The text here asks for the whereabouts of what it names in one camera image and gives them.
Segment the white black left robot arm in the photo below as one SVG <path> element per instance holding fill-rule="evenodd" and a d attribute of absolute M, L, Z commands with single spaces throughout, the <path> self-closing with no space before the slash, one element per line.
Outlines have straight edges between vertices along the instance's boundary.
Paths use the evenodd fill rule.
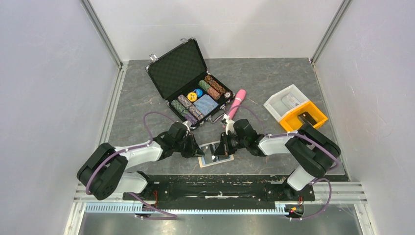
<path fill-rule="evenodd" d="M 157 162 L 180 153 L 184 158 L 201 157 L 203 151 L 190 131 L 189 122 L 173 123 L 168 131 L 149 142 L 125 147 L 100 144 L 78 170 L 76 177 L 85 186 L 87 195 L 101 201 L 114 192 L 135 192 L 141 199 L 149 199 L 154 187 L 142 172 L 131 168 L 147 162 Z"/>

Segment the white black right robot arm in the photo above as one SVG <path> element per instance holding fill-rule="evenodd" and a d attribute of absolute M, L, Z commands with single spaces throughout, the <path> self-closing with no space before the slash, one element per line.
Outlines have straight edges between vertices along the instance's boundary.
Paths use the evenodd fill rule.
<path fill-rule="evenodd" d="M 289 200 L 297 199 L 306 185 L 340 165 L 339 146 L 309 123 L 293 132 L 265 135 L 257 133 L 247 119 L 240 119 L 230 130 L 221 133 L 214 155 L 228 156 L 239 149 L 259 157 L 290 153 L 296 159 L 299 166 L 282 187 L 283 195 Z"/>

